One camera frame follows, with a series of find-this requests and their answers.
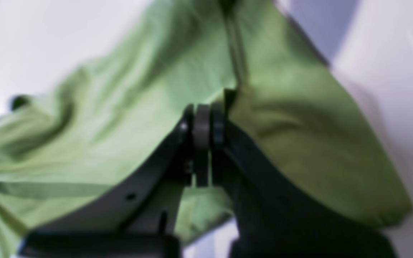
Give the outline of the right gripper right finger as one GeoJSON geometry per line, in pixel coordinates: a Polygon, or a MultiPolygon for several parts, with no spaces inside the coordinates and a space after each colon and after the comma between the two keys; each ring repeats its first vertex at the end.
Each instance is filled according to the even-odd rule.
{"type": "Polygon", "coordinates": [[[387,237],[291,183],[221,104],[213,104],[210,123],[212,181],[230,196],[239,231],[230,258],[396,257],[387,237]]]}

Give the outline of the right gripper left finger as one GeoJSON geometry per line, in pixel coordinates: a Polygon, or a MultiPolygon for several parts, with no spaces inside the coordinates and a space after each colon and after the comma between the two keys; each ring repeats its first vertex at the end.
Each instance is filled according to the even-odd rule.
{"type": "Polygon", "coordinates": [[[191,158],[194,106],[144,163],[95,201],[32,230],[20,258],[181,258],[174,236],[191,158]]]}

